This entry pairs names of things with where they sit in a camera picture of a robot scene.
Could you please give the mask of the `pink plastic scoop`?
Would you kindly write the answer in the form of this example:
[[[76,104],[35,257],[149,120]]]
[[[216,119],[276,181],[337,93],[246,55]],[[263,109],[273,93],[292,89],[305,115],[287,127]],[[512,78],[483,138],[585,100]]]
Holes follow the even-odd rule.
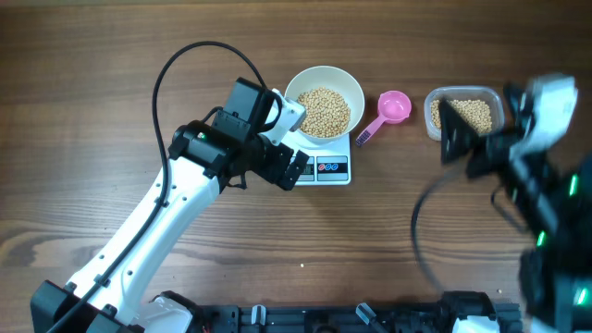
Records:
[[[410,116],[412,108],[411,100],[403,92],[388,91],[381,93],[377,101],[377,118],[356,138],[355,144],[358,147],[366,144],[384,124],[395,125],[402,123]]]

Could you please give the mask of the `white bowl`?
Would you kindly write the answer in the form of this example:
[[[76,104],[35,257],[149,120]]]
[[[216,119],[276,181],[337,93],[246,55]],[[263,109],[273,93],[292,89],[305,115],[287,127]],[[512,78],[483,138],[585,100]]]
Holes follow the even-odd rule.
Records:
[[[351,109],[351,119],[348,128],[343,134],[332,138],[316,138],[303,133],[311,142],[331,142],[348,135],[355,129],[362,119],[365,109],[365,97],[359,82],[347,71],[331,66],[316,66],[305,69],[296,75],[289,83],[285,95],[297,102],[301,93],[308,92],[319,87],[326,87],[341,94]]]

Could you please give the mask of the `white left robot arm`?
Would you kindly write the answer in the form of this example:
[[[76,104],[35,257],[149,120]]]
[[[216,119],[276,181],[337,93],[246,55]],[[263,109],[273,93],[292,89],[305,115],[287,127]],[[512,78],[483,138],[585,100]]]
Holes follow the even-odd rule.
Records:
[[[31,298],[37,332],[205,332],[203,310],[172,291],[142,297],[186,228],[232,178],[252,171],[291,190],[306,154],[283,138],[305,108],[278,90],[236,80],[212,124],[181,126],[154,184],[106,246],[68,283],[46,280]]]

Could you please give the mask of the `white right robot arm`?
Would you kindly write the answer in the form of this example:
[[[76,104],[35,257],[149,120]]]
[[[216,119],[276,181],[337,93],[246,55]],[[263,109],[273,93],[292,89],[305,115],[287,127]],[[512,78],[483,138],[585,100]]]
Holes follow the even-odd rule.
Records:
[[[478,134],[447,100],[439,104],[442,161],[471,157],[470,179],[495,173],[533,234],[521,256],[526,311],[559,332],[591,328],[591,162],[562,175],[547,150],[569,127],[572,107],[512,103],[515,125]]]

